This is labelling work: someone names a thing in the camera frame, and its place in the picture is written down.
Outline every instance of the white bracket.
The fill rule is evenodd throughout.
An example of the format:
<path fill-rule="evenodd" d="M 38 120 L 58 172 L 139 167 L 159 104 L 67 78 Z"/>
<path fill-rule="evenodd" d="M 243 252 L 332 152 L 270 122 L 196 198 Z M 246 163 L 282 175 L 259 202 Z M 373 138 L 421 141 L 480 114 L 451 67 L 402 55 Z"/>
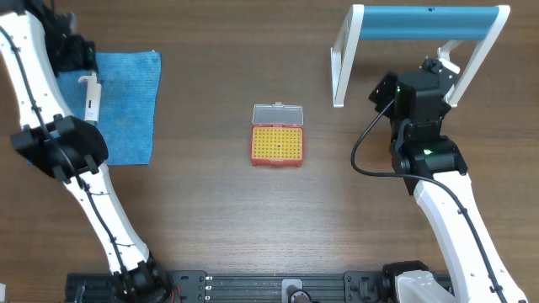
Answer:
<path fill-rule="evenodd" d="M 509 17 L 510 7 L 508 5 L 499 5 L 498 8 L 498 16 L 488 30 L 485 39 L 477 43 L 461 79 L 445 97 L 445 101 L 452 107 L 456 107 Z M 352 71 L 355 50 L 360 39 L 364 14 L 364 5 L 352 5 L 340 28 L 335 45 L 331 48 L 331 81 L 334 107 L 336 108 L 344 107 L 344 96 Z M 438 57 L 449 61 L 450 51 L 461 43 L 461 40 L 450 40 L 438 49 Z"/>
<path fill-rule="evenodd" d="M 98 83 L 98 76 L 96 72 L 92 71 L 91 76 L 82 76 L 78 79 L 78 82 L 88 83 L 84 120 L 96 125 L 99 122 L 99 108 L 101 107 L 101 84 Z"/>

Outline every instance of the wooden tabletop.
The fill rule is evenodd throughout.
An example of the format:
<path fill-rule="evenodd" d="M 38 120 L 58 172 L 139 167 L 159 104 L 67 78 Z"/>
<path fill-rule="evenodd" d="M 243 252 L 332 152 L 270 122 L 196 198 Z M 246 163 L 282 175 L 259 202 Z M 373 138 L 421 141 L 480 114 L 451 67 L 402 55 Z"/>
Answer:
<path fill-rule="evenodd" d="M 350 166 L 352 146 L 376 115 L 368 94 L 387 70 L 414 70 L 443 42 L 360 41 L 345 106 L 334 109 L 329 48 L 351 4 L 57 1 L 99 51 L 162 54 L 152 162 L 110 174 L 131 224 L 166 268 L 343 273 L 415 259 L 446 268 L 403 181 L 364 177 Z M 536 301 L 539 2 L 508 4 L 504 31 L 443 133 L 469 166 L 505 266 Z M 451 59 L 463 69 L 472 48 L 466 43 Z M 0 282 L 10 300 L 61 301 L 67 273 L 106 273 L 108 264 L 77 201 L 13 151 L 19 115 L 6 72 L 0 90 Z M 274 102 L 303 106 L 301 168 L 251 166 L 253 105 Z M 361 166 L 391 169 L 389 132 L 386 119 L 374 128 L 358 151 Z"/>

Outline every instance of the brown wood surface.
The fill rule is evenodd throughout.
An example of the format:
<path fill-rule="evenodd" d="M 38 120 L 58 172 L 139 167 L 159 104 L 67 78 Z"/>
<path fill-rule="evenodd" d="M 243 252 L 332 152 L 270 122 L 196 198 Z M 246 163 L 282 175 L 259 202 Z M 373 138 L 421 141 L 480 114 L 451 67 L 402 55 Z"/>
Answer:
<path fill-rule="evenodd" d="M 162 53 L 152 162 L 110 173 L 131 224 L 166 268 L 343 273 L 409 259 L 446 268 L 403 181 L 364 177 L 350 166 L 350 150 L 375 116 L 370 91 L 386 70 L 413 70 L 442 42 L 361 41 L 345 107 L 333 109 L 329 48 L 351 4 L 57 1 L 99 51 Z M 443 132 L 470 167 L 499 255 L 536 301 L 539 2 L 508 4 L 504 31 Z M 463 68 L 471 51 L 464 45 L 452 59 Z M 0 91 L 0 282 L 10 300 L 60 301 L 67 273 L 108 266 L 77 201 L 12 150 L 19 115 L 6 72 Z M 276 101 L 304 107 L 301 168 L 251 167 L 253 105 Z M 391 168 L 388 136 L 383 120 L 358 152 L 363 167 Z"/>

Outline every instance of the clear plastic lid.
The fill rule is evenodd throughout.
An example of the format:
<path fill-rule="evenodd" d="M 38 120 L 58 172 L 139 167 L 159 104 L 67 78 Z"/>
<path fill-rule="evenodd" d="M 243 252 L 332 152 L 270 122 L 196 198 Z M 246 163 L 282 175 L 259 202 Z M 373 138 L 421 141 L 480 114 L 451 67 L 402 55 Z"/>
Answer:
<path fill-rule="evenodd" d="M 303 107 L 299 105 L 256 104 L 253 110 L 254 125 L 303 125 Z"/>

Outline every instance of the white clamp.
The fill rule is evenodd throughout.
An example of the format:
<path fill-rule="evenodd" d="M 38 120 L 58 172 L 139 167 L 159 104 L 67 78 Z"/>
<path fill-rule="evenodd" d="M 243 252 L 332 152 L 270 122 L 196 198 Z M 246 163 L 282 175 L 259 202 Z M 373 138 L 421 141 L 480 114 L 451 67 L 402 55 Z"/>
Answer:
<path fill-rule="evenodd" d="M 98 83 L 98 76 L 94 71 L 92 71 L 91 76 L 80 77 L 78 82 L 88 83 L 84 120 L 90 124 L 96 125 L 99 122 L 99 107 L 101 106 L 101 83 Z"/>

